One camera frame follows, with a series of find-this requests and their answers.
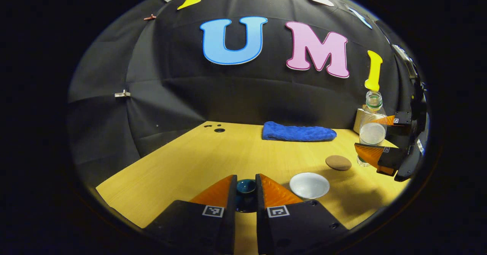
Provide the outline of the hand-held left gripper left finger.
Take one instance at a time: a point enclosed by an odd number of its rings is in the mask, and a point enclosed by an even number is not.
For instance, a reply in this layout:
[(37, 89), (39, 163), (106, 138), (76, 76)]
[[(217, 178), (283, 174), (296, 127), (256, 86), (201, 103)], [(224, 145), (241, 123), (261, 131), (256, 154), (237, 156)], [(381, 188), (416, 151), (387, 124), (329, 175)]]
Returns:
[(236, 185), (230, 175), (191, 201), (175, 200), (144, 231), (165, 255), (234, 255)]

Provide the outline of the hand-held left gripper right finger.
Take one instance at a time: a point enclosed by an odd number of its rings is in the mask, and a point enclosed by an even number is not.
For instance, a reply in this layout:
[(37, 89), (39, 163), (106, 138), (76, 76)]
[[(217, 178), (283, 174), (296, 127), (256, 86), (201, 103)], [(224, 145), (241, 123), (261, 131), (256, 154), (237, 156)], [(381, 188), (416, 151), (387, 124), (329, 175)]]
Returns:
[(263, 174), (255, 181), (259, 255), (312, 255), (348, 233), (319, 201), (303, 201)]

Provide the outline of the blue teacup lid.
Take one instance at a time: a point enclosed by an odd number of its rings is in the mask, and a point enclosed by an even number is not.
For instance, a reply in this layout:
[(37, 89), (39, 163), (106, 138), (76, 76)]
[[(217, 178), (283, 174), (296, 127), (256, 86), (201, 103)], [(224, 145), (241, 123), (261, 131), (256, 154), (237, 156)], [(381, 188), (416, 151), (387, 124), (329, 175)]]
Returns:
[(254, 213), (257, 211), (257, 184), (254, 179), (242, 179), (236, 185), (236, 211)]

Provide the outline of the clear water bottle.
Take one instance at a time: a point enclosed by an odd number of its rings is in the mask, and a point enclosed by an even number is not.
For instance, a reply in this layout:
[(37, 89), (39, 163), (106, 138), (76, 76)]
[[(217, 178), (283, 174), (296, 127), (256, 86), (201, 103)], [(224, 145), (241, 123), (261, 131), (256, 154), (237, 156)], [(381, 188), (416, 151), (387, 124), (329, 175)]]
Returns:
[(383, 108), (382, 95), (378, 91), (366, 94), (365, 108), (360, 118), (360, 144), (380, 145), (386, 137), (387, 125), (381, 123), (387, 115)]

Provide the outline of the brown round coaster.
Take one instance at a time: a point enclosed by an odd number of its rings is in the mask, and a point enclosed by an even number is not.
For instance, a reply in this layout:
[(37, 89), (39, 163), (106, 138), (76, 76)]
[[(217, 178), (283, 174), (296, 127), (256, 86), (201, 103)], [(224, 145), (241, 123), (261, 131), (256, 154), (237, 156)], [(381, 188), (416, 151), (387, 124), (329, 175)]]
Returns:
[(325, 159), (325, 163), (332, 169), (338, 171), (347, 171), (351, 168), (352, 163), (348, 158), (340, 155), (331, 155)]

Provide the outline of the white toaster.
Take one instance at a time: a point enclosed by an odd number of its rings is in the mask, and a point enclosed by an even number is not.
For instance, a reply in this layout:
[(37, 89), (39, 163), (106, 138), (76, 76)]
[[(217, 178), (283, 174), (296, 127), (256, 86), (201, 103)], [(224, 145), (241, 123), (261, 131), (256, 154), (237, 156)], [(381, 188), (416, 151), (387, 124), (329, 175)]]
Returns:
[(356, 132), (358, 135), (360, 134), (360, 127), (361, 127), (361, 122), (362, 118), (364, 115), (365, 111), (362, 108), (358, 108), (356, 113), (355, 113), (355, 121), (353, 125), (353, 131)]

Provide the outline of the blue towel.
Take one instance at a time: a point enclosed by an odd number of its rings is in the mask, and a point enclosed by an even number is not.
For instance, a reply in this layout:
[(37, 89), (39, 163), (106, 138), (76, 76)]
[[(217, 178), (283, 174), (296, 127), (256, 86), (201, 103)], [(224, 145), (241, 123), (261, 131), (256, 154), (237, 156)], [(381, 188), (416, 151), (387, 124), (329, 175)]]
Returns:
[(264, 140), (318, 142), (332, 141), (336, 131), (321, 126), (284, 126), (268, 121), (264, 123), (261, 138)]

